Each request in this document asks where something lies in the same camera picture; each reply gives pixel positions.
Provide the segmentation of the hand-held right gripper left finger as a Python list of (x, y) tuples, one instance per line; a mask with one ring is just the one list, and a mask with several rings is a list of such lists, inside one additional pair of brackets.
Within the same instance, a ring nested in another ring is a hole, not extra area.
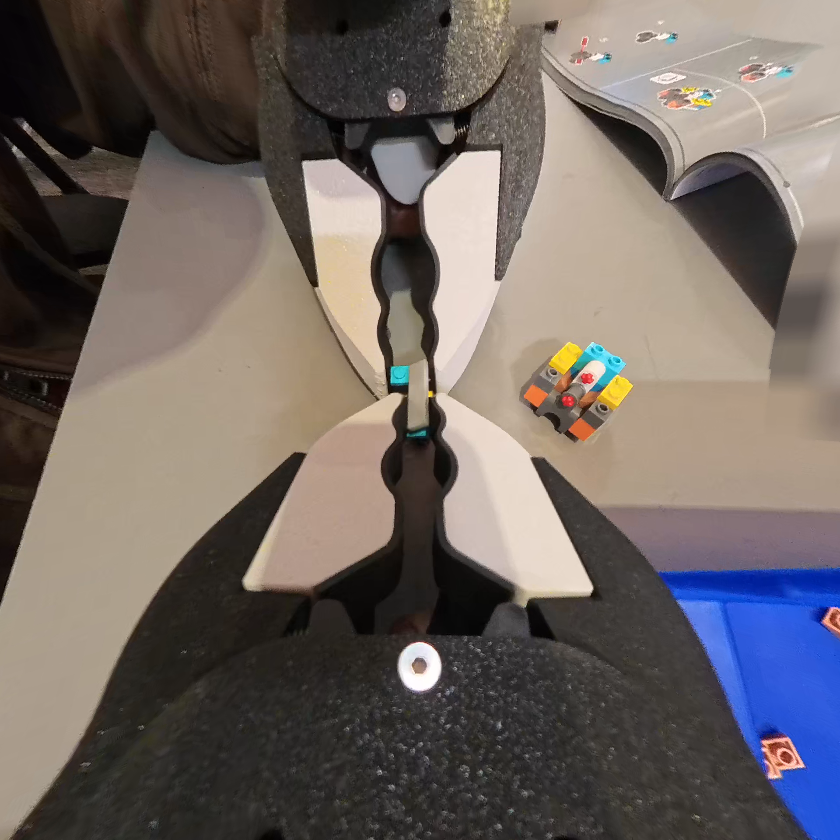
[(312, 595), (386, 546), (396, 501), (382, 468), (402, 404), (389, 395), (310, 447), (243, 577), (247, 591)]

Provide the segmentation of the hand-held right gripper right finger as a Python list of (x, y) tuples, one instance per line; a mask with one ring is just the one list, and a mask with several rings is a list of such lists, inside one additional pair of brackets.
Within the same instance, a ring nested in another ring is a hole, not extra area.
[(512, 589), (513, 599), (586, 598), (594, 585), (529, 452), (452, 396), (437, 396), (438, 442), (449, 458), (448, 545)]

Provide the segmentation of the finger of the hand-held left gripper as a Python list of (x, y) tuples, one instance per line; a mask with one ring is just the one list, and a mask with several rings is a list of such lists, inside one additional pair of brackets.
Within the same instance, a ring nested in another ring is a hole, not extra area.
[(452, 156), (422, 193), (422, 226), (437, 267), (431, 302), (437, 392), (450, 392), (476, 350), (499, 291), (499, 150)]
[(372, 276), (382, 237), (375, 187), (337, 159), (304, 161), (316, 296), (343, 352), (373, 395), (387, 395), (379, 340), (382, 305)]

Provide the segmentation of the multicoloured brick model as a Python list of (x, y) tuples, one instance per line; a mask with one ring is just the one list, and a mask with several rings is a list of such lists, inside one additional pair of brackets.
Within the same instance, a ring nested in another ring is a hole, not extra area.
[(592, 440), (633, 390), (623, 357), (599, 343), (567, 342), (524, 383), (520, 402), (575, 443)]

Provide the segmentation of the grey plate brick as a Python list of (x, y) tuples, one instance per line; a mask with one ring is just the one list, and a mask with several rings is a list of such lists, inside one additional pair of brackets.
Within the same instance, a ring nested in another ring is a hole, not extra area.
[(429, 428), (428, 361), (426, 358), (422, 358), (413, 362), (410, 366), (410, 379), (406, 395), (406, 431), (423, 427)]

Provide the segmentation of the blue storage bin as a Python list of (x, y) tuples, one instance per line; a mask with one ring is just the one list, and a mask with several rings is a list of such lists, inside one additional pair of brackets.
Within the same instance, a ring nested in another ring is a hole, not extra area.
[(745, 741), (811, 838), (839, 838), (839, 570), (664, 572)]

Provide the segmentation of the pile of bricks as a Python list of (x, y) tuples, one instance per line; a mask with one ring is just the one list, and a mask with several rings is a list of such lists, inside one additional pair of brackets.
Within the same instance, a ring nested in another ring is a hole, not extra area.
[(771, 607), (753, 655), (756, 719), (773, 774), (838, 795), (838, 606)]

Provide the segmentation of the person's left forearm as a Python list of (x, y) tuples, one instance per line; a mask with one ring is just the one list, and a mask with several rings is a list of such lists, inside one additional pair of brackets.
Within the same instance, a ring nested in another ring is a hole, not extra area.
[(48, 124), (139, 156), (153, 130), (202, 161), (259, 158), (258, 1), (37, 2), (58, 59)]

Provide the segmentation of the person's left hand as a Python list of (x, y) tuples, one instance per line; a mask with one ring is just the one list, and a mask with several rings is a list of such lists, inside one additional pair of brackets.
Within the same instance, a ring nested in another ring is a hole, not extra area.
[(385, 199), (385, 236), (392, 239), (414, 239), (422, 236), (419, 206), (406, 205), (391, 197)]

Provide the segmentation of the brick instruction booklet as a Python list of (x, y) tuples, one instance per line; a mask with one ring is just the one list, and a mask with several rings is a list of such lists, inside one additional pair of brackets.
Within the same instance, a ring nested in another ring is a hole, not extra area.
[(576, 104), (658, 148), (663, 198), (776, 326), (806, 200), (838, 141), (822, 51), (740, 34), (691, 4), (601, 2), (546, 31), (542, 63)]

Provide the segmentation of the person in brown jacket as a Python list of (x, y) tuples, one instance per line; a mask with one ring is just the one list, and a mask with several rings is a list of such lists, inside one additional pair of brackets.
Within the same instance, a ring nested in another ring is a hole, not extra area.
[(56, 175), (65, 197), (89, 197), (24, 128), (80, 159), (108, 142), (88, 124), (67, 60), (73, 12), (97, 2), (2, 2), (2, 591), (80, 358), (100, 278), (49, 212), (15, 151)]

